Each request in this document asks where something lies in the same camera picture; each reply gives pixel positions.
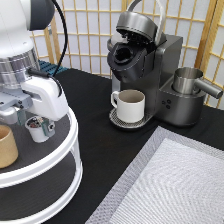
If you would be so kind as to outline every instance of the table surface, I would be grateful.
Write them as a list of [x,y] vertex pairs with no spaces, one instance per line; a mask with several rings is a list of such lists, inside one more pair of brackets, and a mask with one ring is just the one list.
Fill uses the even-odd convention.
[[85,223],[158,126],[224,150],[224,111],[204,106],[189,128],[152,119],[141,130],[124,132],[109,121],[111,80],[75,69],[57,79],[79,123],[83,178],[71,202],[46,224]]

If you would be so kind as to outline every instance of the fabric mat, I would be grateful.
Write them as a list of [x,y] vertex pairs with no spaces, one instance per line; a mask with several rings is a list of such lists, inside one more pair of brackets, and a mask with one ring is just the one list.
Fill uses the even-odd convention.
[[200,152],[204,152],[208,155],[214,156],[219,159],[224,160],[224,153],[218,149],[205,145],[203,143],[197,142],[195,140],[186,138],[184,136],[175,134],[164,128],[158,127],[147,143],[144,145],[142,150],[138,153],[136,158],[128,166],[119,180],[115,183],[113,188],[98,206],[96,211],[86,222],[87,224],[107,224],[111,219],[114,212],[117,210],[122,200],[129,192],[132,185],[135,183],[140,173],[148,164],[149,160],[152,158],[162,141],[168,138],[182,145],[194,148]]
[[223,170],[222,159],[164,139],[110,223],[222,224]]

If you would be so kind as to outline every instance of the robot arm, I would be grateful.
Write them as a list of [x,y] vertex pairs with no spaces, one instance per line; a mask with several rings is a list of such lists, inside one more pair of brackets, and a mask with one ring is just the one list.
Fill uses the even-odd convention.
[[68,112],[64,92],[59,94],[54,81],[27,72],[39,70],[27,30],[45,29],[54,11],[52,0],[0,0],[0,120],[5,123],[16,122],[14,108],[53,121]]
[[20,2],[28,30],[44,30],[49,25],[55,12],[51,0],[20,0]]

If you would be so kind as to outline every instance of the gray coffee machine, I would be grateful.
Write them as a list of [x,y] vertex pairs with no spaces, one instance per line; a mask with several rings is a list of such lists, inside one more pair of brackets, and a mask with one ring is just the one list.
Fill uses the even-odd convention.
[[[202,81],[203,73],[198,74],[200,70],[194,68],[179,71],[174,87],[183,38],[162,32],[165,12],[159,0],[159,27],[150,18],[133,12],[140,1],[133,1],[118,21],[117,32],[126,43],[108,41],[107,59],[113,72],[113,88],[135,89],[145,94],[147,119],[144,124],[155,117],[176,126],[193,125],[200,118],[204,91],[216,98],[222,96],[222,91]],[[189,86],[192,91],[186,92]],[[111,116],[114,123],[121,122]]]

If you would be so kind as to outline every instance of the coffee cup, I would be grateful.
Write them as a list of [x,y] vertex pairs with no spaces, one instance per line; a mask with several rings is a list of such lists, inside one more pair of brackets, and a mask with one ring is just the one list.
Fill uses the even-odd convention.
[[5,168],[16,161],[18,149],[10,127],[0,125],[0,168]]
[[144,117],[145,95],[137,90],[114,91],[111,104],[117,110],[117,117],[126,123],[136,123]]

